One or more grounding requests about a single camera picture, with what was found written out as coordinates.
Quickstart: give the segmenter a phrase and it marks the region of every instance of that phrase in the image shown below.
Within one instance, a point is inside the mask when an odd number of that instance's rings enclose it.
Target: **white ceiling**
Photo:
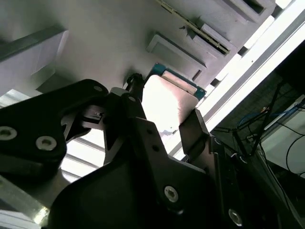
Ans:
[[[146,75],[157,61],[145,48],[155,31],[195,57],[203,53],[181,20],[154,0],[1,0],[0,38],[12,41],[54,24],[69,30],[57,73],[73,80],[92,78],[108,89],[122,86],[132,72]],[[210,0],[168,0],[167,3],[196,21],[202,17],[222,36],[241,47],[263,21],[243,21]]]

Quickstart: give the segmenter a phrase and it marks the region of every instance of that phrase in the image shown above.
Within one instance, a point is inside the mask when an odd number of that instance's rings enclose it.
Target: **bright light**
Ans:
[[[270,27],[274,22],[274,17],[269,16],[263,24],[255,31],[255,33],[249,38],[249,40],[244,44],[244,47],[250,49],[256,41],[263,35],[263,33]]]
[[[253,45],[253,47],[245,54],[239,61],[238,68],[230,72],[223,81],[213,90],[213,92],[203,101],[198,107],[201,114],[205,116],[216,103],[228,92],[230,88],[243,76],[243,74],[252,66],[252,64],[269,48],[269,46],[275,42],[275,40],[288,28],[288,26],[297,18],[298,15],[305,9],[304,0],[296,0],[291,4],[282,14],[273,22],[273,24],[265,31],[260,39]],[[304,34],[299,34],[298,39],[304,39]],[[281,53],[284,52],[286,57],[293,49],[287,47],[280,48]],[[276,63],[276,66],[284,59],[283,56],[276,54],[268,60],[268,64],[263,64],[259,73],[254,74],[248,83],[244,82],[238,91],[229,100],[214,113],[214,116],[210,120],[205,120],[209,130],[218,125],[269,73],[270,69],[274,69],[275,66],[269,61]]]
[[[285,9],[289,5],[291,0],[275,0],[275,2],[279,7]]]
[[[177,160],[181,161],[185,157],[185,154],[184,154],[182,148],[173,157],[176,158]]]
[[[276,66],[279,65],[302,41],[304,41],[305,24],[303,23],[280,49],[273,54],[226,103],[214,113],[207,122],[209,131],[213,130],[261,81],[263,81]]]
[[[216,79],[222,81],[226,75],[231,72],[240,61],[242,57],[239,54],[236,54],[232,59],[226,64],[226,66],[218,73]]]
[[[215,89],[215,87],[213,87],[212,85],[207,85],[206,87],[205,87],[205,91],[206,91],[206,94],[205,94],[205,96],[208,96],[213,90]]]

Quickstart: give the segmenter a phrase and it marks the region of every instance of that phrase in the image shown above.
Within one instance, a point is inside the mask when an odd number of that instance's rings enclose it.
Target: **black cable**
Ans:
[[[304,173],[305,173],[305,172],[303,172],[303,173],[299,173],[299,174],[298,174],[298,176],[300,177],[300,176],[301,176],[301,175],[303,175]]]
[[[259,146],[261,147],[262,154],[263,154],[263,157],[264,157],[265,162],[266,162],[266,166],[267,166],[267,168],[268,168],[270,174],[272,175],[272,177],[275,179],[276,183],[277,183],[278,186],[280,187],[280,189],[281,189],[281,191],[282,191],[282,193],[283,193],[283,196],[284,196],[284,198],[285,198],[285,201],[286,201],[286,204],[287,204],[287,207],[288,207],[289,211],[292,212],[292,211],[291,211],[291,208],[290,208],[290,205],[289,205],[289,202],[288,202],[288,199],[287,199],[287,196],[286,196],[286,193],[285,193],[283,187],[281,186],[280,182],[277,180],[276,176],[275,176],[274,173],[272,172],[272,169],[271,169],[271,168],[269,167],[269,165],[268,165],[268,161],[267,161],[267,158],[266,158],[266,153],[265,153],[265,151],[264,151],[264,149],[263,149],[263,146],[262,146],[262,142],[261,142],[261,141],[259,142]]]
[[[249,154],[249,156],[251,156],[251,155],[254,154],[254,152],[255,152],[255,150],[256,150],[258,144],[259,144],[259,141],[260,141],[260,139],[261,139],[261,137],[262,137],[262,135],[263,135],[263,132],[264,132],[264,128],[265,128],[265,126],[267,125],[267,122],[268,122],[268,120],[269,120],[269,117],[270,117],[270,114],[271,114],[271,112],[272,112],[273,106],[274,106],[274,104],[275,104],[275,102],[276,102],[276,99],[277,99],[277,96],[278,96],[278,92],[280,91],[280,89],[281,89],[281,87],[283,86],[283,84],[284,84],[284,83],[281,82],[281,83],[279,83],[278,86],[276,87],[276,90],[275,90],[275,93],[274,93],[274,95],[273,95],[272,101],[271,101],[271,103],[270,103],[270,105],[269,105],[269,109],[268,109],[268,111],[267,111],[267,113],[266,113],[266,116],[265,116],[265,118],[264,118],[264,120],[263,120],[262,126],[261,126],[261,128],[260,128],[260,130],[259,130],[259,132],[258,132],[258,134],[257,134],[257,139],[256,139],[256,141],[255,141],[255,143],[254,143],[254,147],[253,147],[251,153]]]
[[[298,135],[304,135],[304,134],[301,134],[301,133],[299,133],[299,132],[297,132],[297,131],[295,131],[295,130],[291,129],[290,127],[288,127],[288,126],[284,125],[283,123],[279,123],[279,122],[276,122],[276,123],[277,123],[277,124],[279,124],[279,125],[282,125],[282,126],[286,127],[287,129],[289,129],[289,130],[291,130],[291,131],[295,132],[295,133],[296,133],[296,134],[298,134]]]
[[[288,171],[291,172],[291,173],[294,173],[294,172],[292,172],[292,171],[290,170],[289,165],[288,165],[288,155],[289,155],[290,149],[291,149],[291,147],[292,147],[299,139],[301,139],[301,138],[304,137],[304,136],[305,136],[305,135],[301,135],[301,136],[299,136],[296,140],[294,140],[293,143],[289,146],[289,148],[288,148],[288,150],[287,150],[287,153],[286,153],[286,167],[287,167]]]

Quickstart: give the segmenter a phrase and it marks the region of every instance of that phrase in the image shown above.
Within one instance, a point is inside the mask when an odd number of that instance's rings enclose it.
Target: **screw head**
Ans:
[[[177,202],[179,199],[178,192],[172,186],[166,186],[164,189],[164,194],[172,203]]]
[[[240,218],[239,214],[233,209],[229,209],[229,217],[238,227],[241,227],[243,225],[242,218]]]
[[[17,131],[9,126],[0,126],[0,141],[9,141],[17,136]]]
[[[99,86],[94,86],[93,87],[95,90],[97,90],[98,92],[101,92],[103,89],[101,88],[101,87],[99,87]]]
[[[129,98],[131,101],[133,101],[133,102],[136,101],[135,98],[133,98],[132,96],[129,96],[128,98]]]
[[[36,146],[40,150],[52,151],[57,146],[57,142],[53,137],[41,136],[37,138]]]

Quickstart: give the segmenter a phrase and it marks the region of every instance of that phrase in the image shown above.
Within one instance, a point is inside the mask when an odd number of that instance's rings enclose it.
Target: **wire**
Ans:
[[[291,173],[294,173],[294,172],[292,172],[292,171],[290,170],[289,165],[288,165],[288,155],[289,155],[290,149],[291,149],[291,147],[292,147],[299,139],[301,139],[301,138],[304,137],[304,136],[305,136],[305,135],[301,135],[301,136],[298,137],[296,140],[294,140],[293,143],[289,146],[289,148],[288,148],[288,150],[287,150],[287,153],[286,153],[286,167],[287,167],[288,171],[291,172]]]
[[[303,175],[304,173],[305,173],[305,172],[303,172],[303,173],[299,173],[299,174],[298,174],[298,176],[300,177],[300,176],[301,176],[301,175]]]
[[[292,107],[292,108],[291,108],[290,110],[288,110],[288,111],[283,111],[283,112],[280,112],[280,113],[273,113],[273,114],[271,114],[270,116],[278,116],[278,115],[293,113],[295,110],[297,110],[297,109],[299,109],[299,108],[302,109],[302,107],[299,107],[299,105],[300,105],[300,104],[295,105],[294,107]],[[237,127],[239,127],[241,124],[243,124],[244,121],[245,121],[246,119],[248,119],[249,117],[255,117],[255,116],[260,115],[260,114],[261,114],[261,113],[247,114],[246,116],[244,116],[244,117],[239,121],[239,123],[237,124]]]
[[[297,132],[297,131],[295,131],[295,130],[291,129],[290,127],[288,127],[288,126],[284,125],[283,123],[279,123],[279,122],[276,122],[276,123],[277,123],[277,124],[279,124],[279,125],[282,125],[282,126],[286,127],[287,129],[289,129],[289,130],[291,130],[291,131],[295,132],[295,133],[296,133],[296,134],[298,134],[298,135],[304,135],[304,134],[301,134],[301,133],[299,133],[299,132]]]
[[[266,162],[266,166],[270,172],[270,174],[272,175],[272,177],[275,179],[276,183],[278,184],[278,186],[280,187],[282,193],[283,193],[283,196],[285,198],[285,201],[286,201],[286,204],[287,204],[287,208],[289,209],[289,211],[291,211],[291,208],[290,208],[290,205],[289,205],[289,202],[288,202],[288,199],[287,199],[287,196],[286,196],[286,193],[283,189],[283,187],[281,186],[280,182],[277,180],[276,176],[274,175],[274,173],[272,172],[272,169],[270,168],[270,166],[268,165],[268,161],[267,161],[267,158],[266,158],[266,153],[264,151],[264,148],[262,146],[262,142],[260,141],[259,142],[259,146],[261,147],[261,150],[262,150],[262,154],[263,154],[263,157],[265,159],[265,162]]]

